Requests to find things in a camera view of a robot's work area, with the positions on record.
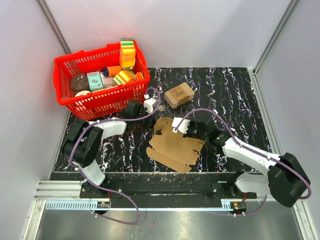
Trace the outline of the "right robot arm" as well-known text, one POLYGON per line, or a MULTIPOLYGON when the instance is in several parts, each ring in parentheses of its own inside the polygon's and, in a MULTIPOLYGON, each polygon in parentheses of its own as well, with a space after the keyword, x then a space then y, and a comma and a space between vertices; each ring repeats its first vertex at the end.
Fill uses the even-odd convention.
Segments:
POLYGON ((239 198, 244 193, 272 196, 279 204, 291 208, 298 200, 310 196, 311 181, 291 153, 267 152, 249 145, 214 124, 190 121, 183 128, 190 138, 203 140, 215 153, 240 161, 257 173, 238 173, 227 186, 228 194, 239 198))

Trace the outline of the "brown cardboard box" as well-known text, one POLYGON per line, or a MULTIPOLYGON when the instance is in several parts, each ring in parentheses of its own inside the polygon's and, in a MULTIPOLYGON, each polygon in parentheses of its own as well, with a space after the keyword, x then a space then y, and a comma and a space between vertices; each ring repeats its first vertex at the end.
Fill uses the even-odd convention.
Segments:
POLYGON ((146 148, 149 158, 179 173, 188 173, 200 158, 205 142, 173 131, 173 119, 164 117, 156 121, 153 136, 146 148))

